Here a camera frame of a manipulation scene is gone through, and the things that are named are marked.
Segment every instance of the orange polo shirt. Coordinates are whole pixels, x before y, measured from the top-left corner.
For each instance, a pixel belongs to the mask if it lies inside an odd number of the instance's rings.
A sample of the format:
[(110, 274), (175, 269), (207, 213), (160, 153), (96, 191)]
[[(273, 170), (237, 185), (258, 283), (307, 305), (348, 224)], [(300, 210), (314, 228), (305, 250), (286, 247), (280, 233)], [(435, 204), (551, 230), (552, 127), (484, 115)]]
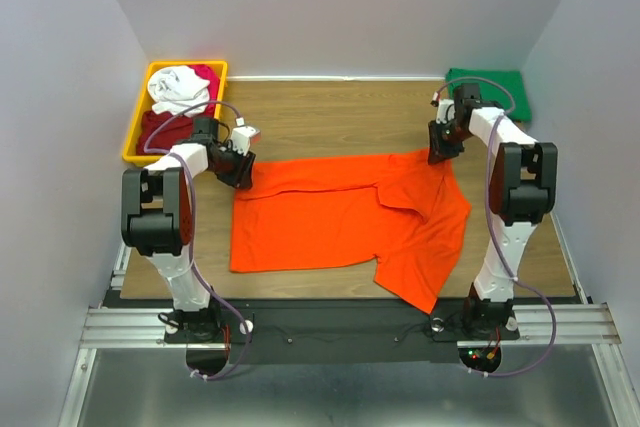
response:
[(373, 258), (375, 282), (424, 312), (462, 250), (471, 206), (449, 161), (427, 150), (262, 162), (233, 204), (231, 270), (344, 267)]

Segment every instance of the yellow bin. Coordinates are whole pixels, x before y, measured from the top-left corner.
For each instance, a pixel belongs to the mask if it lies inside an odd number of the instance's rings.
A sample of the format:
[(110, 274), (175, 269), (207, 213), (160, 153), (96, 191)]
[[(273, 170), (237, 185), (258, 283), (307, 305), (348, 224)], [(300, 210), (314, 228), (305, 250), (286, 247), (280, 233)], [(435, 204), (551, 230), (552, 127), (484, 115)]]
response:
[[(158, 62), (151, 62), (147, 69), (147, 74), (142, 82), (140, 88), (140, 94), (138, 95), (138, 103), (136, 104), (136, 110), (133, 113), (131, 124), (129, 125), (129, 133), (127, 134), (127, 140), (122, 148), (122, 158), (125, 162), (131, 162), (138, 167), (144, 167), (157, 161), (159, 155), (138, 155), (136, 153), (136, 145), (138, 144), (138, 138), (140, 137), (140, 123), (142, 122), (142, 114), (147, 110), (151, 110), (153, 105), (153, 99), (147, 91), (147, 84), (149, 78), (160, 69), (165, 67), (171, 67), (173, 65), (194, 65), (204, 64), (211, 67), (211, 69), (220, 78), (220, 88), (218, 89), (218, 97), (215, 100), (222, 100), (224, 94), (224, 88), (227, 84), (227, 63), (224, 60), (162, 60)], [(215, 117), (219, 119), (221, 108), (216, 109)]]

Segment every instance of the metal floor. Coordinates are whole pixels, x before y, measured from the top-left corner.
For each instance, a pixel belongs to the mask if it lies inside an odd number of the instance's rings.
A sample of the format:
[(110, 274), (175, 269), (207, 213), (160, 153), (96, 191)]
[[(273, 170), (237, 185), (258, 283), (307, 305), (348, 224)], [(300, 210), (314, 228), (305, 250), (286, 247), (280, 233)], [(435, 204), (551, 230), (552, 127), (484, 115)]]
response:
[[(501, 371), (541, 346), (505, 346)], [(181, 349), (100, 350), (79, 425), (614, 426), (587, 345), (556, 346), (539, 369), (483, 379), (428, 362), (259, 365), (222, 382), (188, 376)]]

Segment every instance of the wooden surface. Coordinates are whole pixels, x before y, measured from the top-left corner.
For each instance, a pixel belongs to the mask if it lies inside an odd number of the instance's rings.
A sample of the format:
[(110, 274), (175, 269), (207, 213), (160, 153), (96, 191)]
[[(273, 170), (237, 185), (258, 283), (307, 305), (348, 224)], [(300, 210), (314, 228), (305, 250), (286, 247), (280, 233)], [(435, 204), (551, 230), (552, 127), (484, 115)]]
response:
[[(429, 105), (436, 82), (237, 82), (227, 99), (262, 130), (252, 149), (258, 160), (409, 152), (428, 146)], [(466, 296), (479, 272), (489, 235), (484, 220), (486, 148), (473, 138), (454, 160), (456, 179), (473, 208), (458, 265), (440, 296)], [(233, 274), (229, 245), (233, 191), (211, 174), (196, 179), (196, 260), (224, 297), (389, 297), (373, 282), (375, 261), (315, 271)], [(522, 280), (548, 295), (573, 295), (551, 219), (531, 238), (520, 269)], [(169, 298), (155, 268), (132, 252), (123, 298)], [(517, 295), (529, 295), (517, 292)]]

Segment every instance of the screw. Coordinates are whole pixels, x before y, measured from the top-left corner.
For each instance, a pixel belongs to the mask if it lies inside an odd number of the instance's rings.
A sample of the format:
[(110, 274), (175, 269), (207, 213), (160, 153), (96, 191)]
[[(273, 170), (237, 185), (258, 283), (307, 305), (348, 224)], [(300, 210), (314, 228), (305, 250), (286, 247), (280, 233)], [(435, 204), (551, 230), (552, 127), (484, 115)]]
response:
[(444, 330), (444, 321), (439, 317), (435, 317), (431, 321), (431, 330), (436, 334), (442, 332)]

